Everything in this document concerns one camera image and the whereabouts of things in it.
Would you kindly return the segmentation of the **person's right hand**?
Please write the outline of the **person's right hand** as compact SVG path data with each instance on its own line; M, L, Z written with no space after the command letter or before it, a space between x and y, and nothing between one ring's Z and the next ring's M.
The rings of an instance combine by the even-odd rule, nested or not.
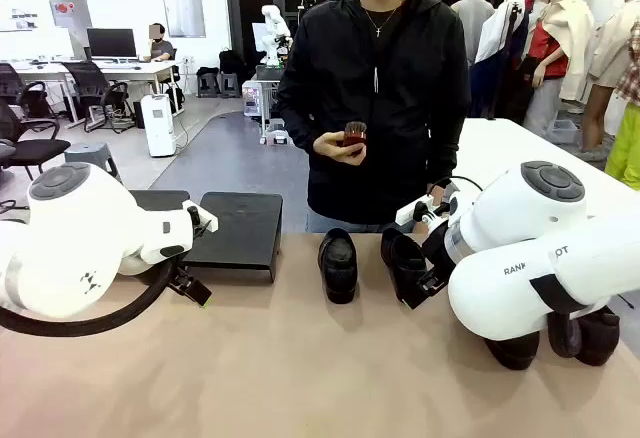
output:
M339 163L351 166L361 165L366 157L366 145L354 143L345 146L344 140L343 131L324 133L314 141L313 150L316 154Z

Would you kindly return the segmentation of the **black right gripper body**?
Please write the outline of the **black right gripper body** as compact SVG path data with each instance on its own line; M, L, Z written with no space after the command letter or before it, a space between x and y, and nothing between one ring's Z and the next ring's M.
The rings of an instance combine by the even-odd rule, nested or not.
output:
M446 246L445 235L448 222L441 223L434 231L430 231L427 239L421 245L424 257L433 265L437 278L449 278L453 271L453 261Z

